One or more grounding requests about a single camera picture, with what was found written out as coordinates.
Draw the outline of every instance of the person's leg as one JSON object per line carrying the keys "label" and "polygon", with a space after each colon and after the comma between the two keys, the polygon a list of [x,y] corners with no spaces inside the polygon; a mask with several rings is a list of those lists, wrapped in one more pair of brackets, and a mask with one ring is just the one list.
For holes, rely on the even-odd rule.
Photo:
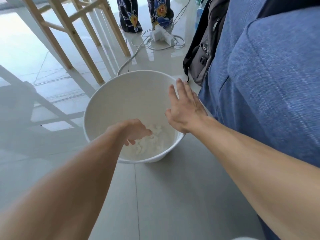
{"label": "person's leg", "polygon": [[170,0],[148,0],[152,28],[160,24],[162,28],[169,27],[174,19]]}
{"label": "person's leg", "polygon": [[117,0],[120,24],[125,32],[138,33],[142,27],[138,21],[138,0]]}

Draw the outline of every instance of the power cord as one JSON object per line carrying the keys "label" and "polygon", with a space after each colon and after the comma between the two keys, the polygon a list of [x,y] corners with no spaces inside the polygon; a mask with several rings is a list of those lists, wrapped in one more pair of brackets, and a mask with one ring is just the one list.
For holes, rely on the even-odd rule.
{"label": "power cord", "polygon": [[[181,9],[181,11],[178,13],[177,17],[176,17],[176,18],[174,19],[174,21],[171,23],[171,27],[170,27],[169,29],[171,29],[175,24],[178,23],[178,21],[180,20],[180,18],[182,17],[182,15],[184,14],[184,12],[186,11],[186,9],[187,9],[190,1],[191,1],[191,0],[189,0],[188,3]],[[183,39],[181,36],[172,34],[172,36],[173,36],[173,38],[174,38],[174,40],[175,40],[175,44],[174,44],[174,45],[170,45],[170,46],[167,46],[167,47],[164,47],[164,48],[152,48],[151,46],[148,45],[148,44],[152,41],[152,39],[150,39],[149,35],[148,35],[147,37],[144,36],[147,32],[150,32],[150,31],[152,31],[152,29],[148,29],[147,31],[145,31],[145,32],[143,32],[143,33],[141,34],[141,37],[142,37],[142,38],[145,38],[145,39],[142,41],[142,43],[141,43],[140,45],[135,45],[135,44],[133,44],[132,39],[134,38],[134,36],[131,38],[131,44],[132,44],[133,46],[135,46],[135,47],[138,47],[138,49],[137,49],[137,51],[134,53],[134,55],[133,55],[132,57],[130,57],[130,59],[127,60],[127,61],[120,67],[120,69],[118,70],[117,76],[119,76],[120,73],[121,73],[121,71],[122,71],[122,69],[123,69],[127,64],[129,64],[130,61],[132,61],[132,60],[135,58],[135,56],[138,54],[138,52],[140,51],[140,49],[141,49],[142,47],[147,46],[149,49],[151,49],[151,50],[153,50],[153,51],[163,51],[163,50],[169,49],[169,48],[174,47],[174,46],[178,46],[179,48],[182,48],[182,47],[184,47],[185,44],[186,44],[185,41],[184,41],[184,39]],[[179,44],[179,41],[178,41],[177,38],[180,39],[180,40],[182,40],[183,43],[182,43],[182,44]]]}

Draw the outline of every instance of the glossy white floor tile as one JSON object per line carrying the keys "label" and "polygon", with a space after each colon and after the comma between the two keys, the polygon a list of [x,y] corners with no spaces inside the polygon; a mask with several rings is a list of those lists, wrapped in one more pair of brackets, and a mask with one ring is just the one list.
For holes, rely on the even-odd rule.
{"label": "glossy white floor tile", "polygon": [[[119,23],[116,0],[108,1]],[[171,0],[175,15],[187,2]],[[147,0],[138,0],[138,5],[139,21],[146,31],[151,28]],[[75,12],[70,3],[64,6],[68,14]],[[187,80],[182,62],[195,32],[197,8],[191,0],[172,30],[185,39],[185,47],[162,51],[144,47],[122,73],[155,70]],[[44,17],[59,24],[52,11]],[[101,37],[103,46],[97,48],[82,21],[74,25],[103,79],[116,77],[128,58],[114,35],[106,33]],[[17,14],[0,13],[0,210],[87,145],[83,115],[100,85],[67,34],[53,32],[73,69],[63,69]],[[137,47],[131,40],[139,45],[144,38],[123,35],[134,54]],[[191,86],[200,90],[194,82]],[[254,210],[211,153],[187,135],[157,163],[117,165],[90,239],[231,240],[241,236],[264,239]]]}

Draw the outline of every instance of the wooden ladder leg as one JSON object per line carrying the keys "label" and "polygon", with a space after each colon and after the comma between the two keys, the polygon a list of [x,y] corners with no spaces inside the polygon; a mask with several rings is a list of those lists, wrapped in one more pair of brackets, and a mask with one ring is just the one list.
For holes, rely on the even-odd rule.
{"label": "wooden ladder leg", "polygon": [[129,48],[127,46],[125,39],[122,36],[121,30],[120,30],[120,28],[117,24],[117,21],[111,11],[111,8],[110,8],[108,1],[101,0],[101,2],[102,2],[102,4],[100,5],[100,7],[102,8],[104,15],[106,16],[106,18],[111,26],[111,29],[112,29],[116,39],[118,40],[118,43],[119,43],[124,55],[127,57],[130,57],[131,54],[130,54]]}
{"label": "wooden ladder leg", "polygon": [[[80,11],[82,9],[82,6],[79,4],[78,0],[71,0],[75,9],[78,11]],[[94,44],[99,47],[101,46],[101,43],[99,41],[99,38],[96,34],[96,32],[94,31],[94,28],[92,27],[89,18],[87,17],[87,15],[83,15],[81,17],[82,22],[84,23],[85,27],[87,28],[92,40],[94,41]]]}
{"label": "wooden ladder leg", "polygon": [[78,52],[82,56],[82,59],[88,66],[90,72],[93,74],[96,81],[101,84],[104,82],[98,68],[94,64],[89,52],[87,51],[85,45],[83,44],[78,32],[74,28],[71,20],[69,19],[68,14],[66,13],[65,9],[62,6],[62,3],[59,0],[48,0],[52,10],[57,15],[60,23],[66,29],[67,33],[69,34],[70,39],[74,43],[75,47],[77,48]]}
{"label": "wooden ladder leg", "polygon": [[46,38],[49,40],[53,49],[55,50],[55,52],[58,54],[58,56],[62,60],[64,66],[67,69],[71,69],[73,66],[72,66],[70,60],[68,59],[66,53],[61,48],[60,44],[58,43],[56,37],[54,36],[54,34],[50,30],[50,28],[43,25],[45,20],[42,17],[42,15],[40,14],[40,12],[38,11],[38,8],[34,4],[34,2],[32,0],[22,0],[22,1],[26,4],[26,7],[29,10],[30,14],[32,15],[34,20],[38,23],[39,27],[41,28],[41,30],[44,33],[44,35],[46,36]]}

